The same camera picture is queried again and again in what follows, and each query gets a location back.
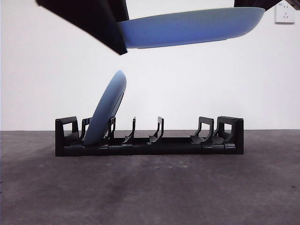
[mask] white wall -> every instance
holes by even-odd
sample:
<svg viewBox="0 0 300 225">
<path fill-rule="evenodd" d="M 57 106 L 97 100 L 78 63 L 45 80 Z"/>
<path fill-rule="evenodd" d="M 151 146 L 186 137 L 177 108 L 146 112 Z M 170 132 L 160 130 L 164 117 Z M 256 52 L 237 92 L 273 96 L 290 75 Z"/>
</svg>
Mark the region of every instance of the white wall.
<svg viewBox="0 0 300 225">
<path fill-rule="evenodd" d="M 92 115 L 118 70 L 127 90 L 117 129 L 196 129 L 197 117 L 243 117 L 245 129 L 300 129 L 300 11 L 275 25 L 274 9 L 246 36 L 129 50 L 119 56 L 34 0 L 1 1 L 1 130 L 54 130 L 55 118 Z M 138 18 L 233 0 L 127 0 Z"/>
</svg>

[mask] blue plate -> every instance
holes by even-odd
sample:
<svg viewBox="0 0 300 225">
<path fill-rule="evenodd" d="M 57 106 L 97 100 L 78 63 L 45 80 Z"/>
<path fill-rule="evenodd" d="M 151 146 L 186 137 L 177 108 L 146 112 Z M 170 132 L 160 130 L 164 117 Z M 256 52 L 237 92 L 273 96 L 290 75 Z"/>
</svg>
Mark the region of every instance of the blue plate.
<svg viewBox="0 0 300 225">
<path fill-rule="evenodd" d="M 236 38 L 250 32 L 265 9 L 233 7 L 156 15 L 119 22 L 126 48 L 186 45 Z"/>
<path fill-rule="evenodd" d="M 92 120 L 85 135 L 83 145 L 101 143 L 108 130 L 107 123 L 114 117 L 121 104 L 126 89 L 126 77 L 119 70 L 109 82 L 93 114 Z"/>
</svg>

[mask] floor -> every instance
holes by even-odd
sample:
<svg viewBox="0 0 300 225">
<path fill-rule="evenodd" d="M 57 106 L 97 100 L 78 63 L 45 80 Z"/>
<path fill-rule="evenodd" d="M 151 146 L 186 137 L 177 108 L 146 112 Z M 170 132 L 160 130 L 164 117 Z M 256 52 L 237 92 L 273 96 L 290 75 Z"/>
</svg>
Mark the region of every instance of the floor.
<svg viewBox="0 0 300 225">
<path fill-rule="evenodd" d="M 1 180 L 3 225 L 299 225 L 300 130 L 245 131 L 243 156 L 127 157 L 1 132 Z"/>
</svg>

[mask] gray floor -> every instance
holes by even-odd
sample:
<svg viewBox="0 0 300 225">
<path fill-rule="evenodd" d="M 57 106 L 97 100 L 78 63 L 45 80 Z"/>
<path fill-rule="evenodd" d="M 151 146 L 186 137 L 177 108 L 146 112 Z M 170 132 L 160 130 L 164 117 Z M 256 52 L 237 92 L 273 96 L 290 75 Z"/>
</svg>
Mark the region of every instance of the gray floor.
<svg viewBox="0 0 300 225">
<path fill-rule="evenodd" d="M 300 224 L 299 130 L 245 131 L 243 156 L 53 154 L 54 132 L 1 133 L 1 224 Z"/>
</svg>

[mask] wall socket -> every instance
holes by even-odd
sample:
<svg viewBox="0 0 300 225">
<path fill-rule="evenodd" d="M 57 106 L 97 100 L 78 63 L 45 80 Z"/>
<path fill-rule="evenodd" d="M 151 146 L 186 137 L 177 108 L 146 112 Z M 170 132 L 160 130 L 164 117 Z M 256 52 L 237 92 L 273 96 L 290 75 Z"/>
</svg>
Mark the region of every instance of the wall socket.
<svg viewBox="0 0 300 225">
<path fill-rule="evenodd" d="M 295 23 L 295 9 L 285 0 L 275 7 L 275 23 Z"/>
</svg>

